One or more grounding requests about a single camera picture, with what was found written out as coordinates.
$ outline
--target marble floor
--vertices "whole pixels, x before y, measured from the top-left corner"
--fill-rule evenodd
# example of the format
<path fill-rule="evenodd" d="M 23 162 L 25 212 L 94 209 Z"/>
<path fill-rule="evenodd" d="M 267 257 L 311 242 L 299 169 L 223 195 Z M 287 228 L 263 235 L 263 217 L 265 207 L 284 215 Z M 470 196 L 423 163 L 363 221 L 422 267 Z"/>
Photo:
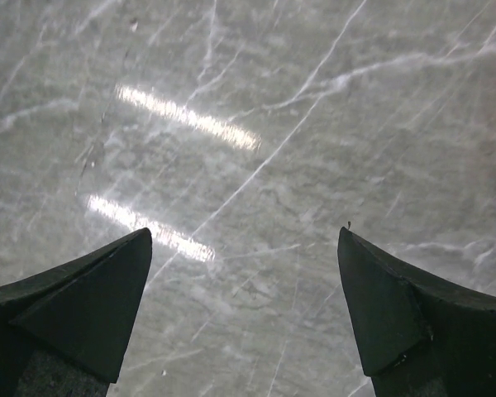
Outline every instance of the marble floor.
<path fill-rule="evenodd" d="M 155 239 L 109 395 L 373 396 L 348 221 L 496 294 L 496 0 L 0 0 L 0 285 Z"/>

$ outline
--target black plastic part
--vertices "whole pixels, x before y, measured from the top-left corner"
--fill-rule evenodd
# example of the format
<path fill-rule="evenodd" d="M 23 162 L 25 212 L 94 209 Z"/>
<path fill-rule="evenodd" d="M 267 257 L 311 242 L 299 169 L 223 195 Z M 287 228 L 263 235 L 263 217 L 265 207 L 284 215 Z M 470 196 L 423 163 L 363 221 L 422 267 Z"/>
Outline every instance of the black plastic part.
<path fill-rule="evenodd" d="M 64 395 L 84 395 L 83 387 L 106 395 L 119 376 L 151 255 L 150 231 L 141 229 L 0 287 L 0 397 L 56 395 L 63 382 L 72 388 Z M 40 372 L 49 368 L 55 378 Z"/>
<path fill-rule="evenodd" d="M 496 397 L 496 297 L 409 265 L 344 227 L 338 261 L 377 397 Z"/>

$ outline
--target gray marble surface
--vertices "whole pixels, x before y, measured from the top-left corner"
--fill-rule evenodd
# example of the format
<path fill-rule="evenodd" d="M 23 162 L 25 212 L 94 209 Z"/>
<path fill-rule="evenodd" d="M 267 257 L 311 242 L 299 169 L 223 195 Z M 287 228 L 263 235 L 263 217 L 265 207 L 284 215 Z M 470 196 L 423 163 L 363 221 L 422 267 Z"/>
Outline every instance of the gray marble surface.
<path fill-rule="evenodd" d="M 496 294 L 496 0 L 0 0 L 0 285 L 154 234 L 109 395 L 371 397 L 347 221 Z"/>

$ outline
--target polished stone tile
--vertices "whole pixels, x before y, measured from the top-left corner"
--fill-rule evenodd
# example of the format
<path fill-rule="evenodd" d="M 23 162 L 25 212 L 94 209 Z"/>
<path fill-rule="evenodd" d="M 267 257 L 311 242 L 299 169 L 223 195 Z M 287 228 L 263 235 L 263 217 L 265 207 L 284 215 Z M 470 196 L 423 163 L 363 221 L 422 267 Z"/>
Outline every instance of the polished stone tile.
<path fill-rule="evenodd" d="M 372 396 L 348 221 L 496 294 L 496 0 L 0 0 L 0 285 L 155 239 L 111 396 Z"/>

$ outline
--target marble countertop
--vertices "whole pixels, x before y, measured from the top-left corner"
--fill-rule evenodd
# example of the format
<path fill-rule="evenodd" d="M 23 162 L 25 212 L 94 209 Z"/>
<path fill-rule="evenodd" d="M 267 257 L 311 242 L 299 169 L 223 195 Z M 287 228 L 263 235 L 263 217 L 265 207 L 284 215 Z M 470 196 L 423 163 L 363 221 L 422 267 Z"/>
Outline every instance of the marble countertop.
<path fill-rule="evenodd" d="M 155 239 L 110 396 L 373 396 L 347 222 L 496 295 L 496 0 L 0 0 L 0 285 Z"/>

